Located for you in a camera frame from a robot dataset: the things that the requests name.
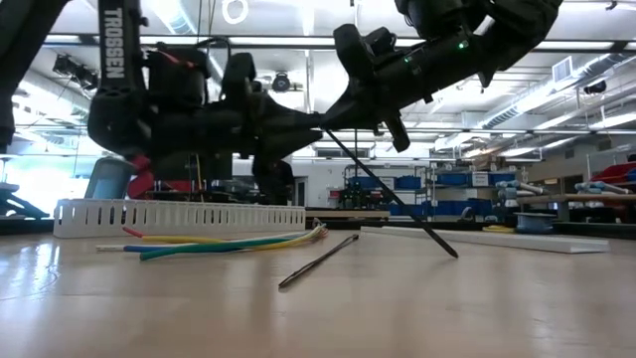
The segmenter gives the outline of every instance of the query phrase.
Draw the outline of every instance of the white container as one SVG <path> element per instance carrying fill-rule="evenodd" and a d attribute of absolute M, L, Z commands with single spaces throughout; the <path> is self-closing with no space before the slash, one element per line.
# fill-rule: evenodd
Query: white container
<path fill-rule="evenodd" d="M 144 235 L 210 236 L 239 232 L 305 230 L 305 208 L 146 200 L 60 200 L 54 212 L 57 238 Z"/>

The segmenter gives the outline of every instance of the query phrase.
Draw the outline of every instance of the wire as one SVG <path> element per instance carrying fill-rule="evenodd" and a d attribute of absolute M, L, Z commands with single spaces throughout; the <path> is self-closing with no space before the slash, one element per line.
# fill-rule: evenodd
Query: wire
<path fill-rule="evenodd" d="M 139 259 L 142 261 L 161 258 L 164 256 L 174 254 L 202 254 L 202 253 L 225 253 L 230 250 L 273 250 L 283 249 L 299 244 L 305 244 L 311 241 L 322 239 L 326 236 L 326 229 L 324 226 L 319 226 L 309 232 L 308 234 L 292 240 L 286 240 L 281 242 L 281 239 L 262 239 L 256 241 L 243 241 L 243 242 L 225 242 L 218 244 L 194 244 L 175 248 L 166 248 L 164 250 L 158 250 L 148 253 L 142 253 L 139 255 Z"/>

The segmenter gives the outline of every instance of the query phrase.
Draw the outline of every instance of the workbench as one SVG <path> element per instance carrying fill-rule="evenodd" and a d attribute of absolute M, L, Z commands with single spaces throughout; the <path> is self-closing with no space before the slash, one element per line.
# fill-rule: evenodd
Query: workbench
<path fill-rule="evenodd" d="M 559 194 L 517 198 L 521 205 L 556 203 L 557 218 L 569 222 L 569 202 L 636 203 L 636 194 Z"/>
<path fill-rule="evenodd" d="M 134 239 L 0 239 L 3 358 L 636 357 L 636 243 L 583 256 L 364 237 L 141 263 Z"/>

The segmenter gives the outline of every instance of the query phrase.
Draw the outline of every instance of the white board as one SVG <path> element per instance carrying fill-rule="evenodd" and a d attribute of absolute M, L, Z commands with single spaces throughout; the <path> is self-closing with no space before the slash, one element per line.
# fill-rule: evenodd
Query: white board
<path fill-rule="evenodd" d="M 609 243 L 606 240 L 588 240 L 563 236 L 539 236 L 519 234 L 499 234 L 487 232 L 435 231 L 442 239 L 449 242 L 490 245 L 504 248 L 538 250 L 563 254 L 606 253 Z M 430 239 L 422 229 L 398 228 L 385 226 L 382 228 L 360 228 L 360 233 L 381 234 L 418 239 Z"/>

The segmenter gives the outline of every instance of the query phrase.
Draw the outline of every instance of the green wire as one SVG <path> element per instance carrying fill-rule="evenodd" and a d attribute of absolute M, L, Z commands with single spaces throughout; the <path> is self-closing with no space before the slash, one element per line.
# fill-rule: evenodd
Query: green wire
<path fill-rule="evenodd" d="M 139 259 L 142 261 L 161 258 L 174 254 L 202 254 L 202 253 L 226 253 L 228 251 L 246 249 L 261 245 L 279 244 L 289 241 L 289 238 L 277 238 L 277 239 L 263 239 L 254 240 L 248 242 L 235 242 L 235 243 L 219 243 L 219 244 L 193 244 L 184 245 L 174 248 L 166 248 L 164 250 L 157 250 L 149 253 L 141 253 Z"/>

